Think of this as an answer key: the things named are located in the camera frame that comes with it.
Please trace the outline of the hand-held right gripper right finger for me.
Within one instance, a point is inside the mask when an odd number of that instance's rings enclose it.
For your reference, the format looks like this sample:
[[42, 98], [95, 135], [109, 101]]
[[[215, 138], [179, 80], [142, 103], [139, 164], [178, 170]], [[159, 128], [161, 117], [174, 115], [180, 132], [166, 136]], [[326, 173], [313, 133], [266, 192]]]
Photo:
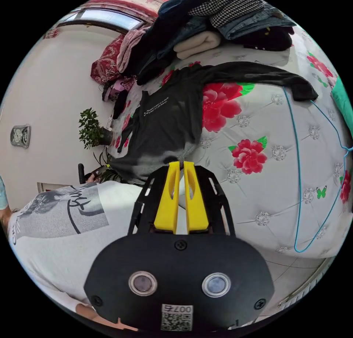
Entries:
[[193, 162], [183, 164], [185, 184], [185, 210], [188, 233], [208, 230], [208, 217]]

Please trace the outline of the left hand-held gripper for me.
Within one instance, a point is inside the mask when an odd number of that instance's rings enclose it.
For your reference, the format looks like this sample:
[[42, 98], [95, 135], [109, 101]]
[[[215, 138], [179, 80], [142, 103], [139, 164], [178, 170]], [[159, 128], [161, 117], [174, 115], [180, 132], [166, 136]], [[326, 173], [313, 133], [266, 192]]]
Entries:
[[100, 179], [101, 175], [110, 168], [109, 164], [104, 164], [103, 167], [99, 167], [90, 173], [85, 174], [85, 183], [96, 182]]

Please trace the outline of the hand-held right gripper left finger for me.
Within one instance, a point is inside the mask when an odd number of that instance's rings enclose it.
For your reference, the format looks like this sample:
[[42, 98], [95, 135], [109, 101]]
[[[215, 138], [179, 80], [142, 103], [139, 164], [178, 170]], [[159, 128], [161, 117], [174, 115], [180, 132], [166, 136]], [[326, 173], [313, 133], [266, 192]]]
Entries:
[[154, 220], [157, 231], [176, 232], [179, 203], [180, 163], [171, 162], [168, 166], [161, 199]]

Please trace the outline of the person's right hand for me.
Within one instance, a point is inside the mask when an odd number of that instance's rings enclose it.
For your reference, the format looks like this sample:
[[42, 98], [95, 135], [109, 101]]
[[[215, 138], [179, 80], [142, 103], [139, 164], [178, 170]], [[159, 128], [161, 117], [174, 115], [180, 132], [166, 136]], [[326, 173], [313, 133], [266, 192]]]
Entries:
[[85, 306], [83, 304], [78, 304], [76, 306], [75, 310], [76, 310], [77, 314], [79, 314], [82, 317], [87, 318], [93, 322], [96, 322], [96, 323], [99, 323], [102, 325], [106, 325], [106, 326], [109, 326], [112, 328], [116, 328], [116, 329], [138, 331], [137, 328], [123, 324], [121, 322], [120, 318], [118, 319], [117, 323], [112, 323], [112, 322], [100, 317], [93, 308]]

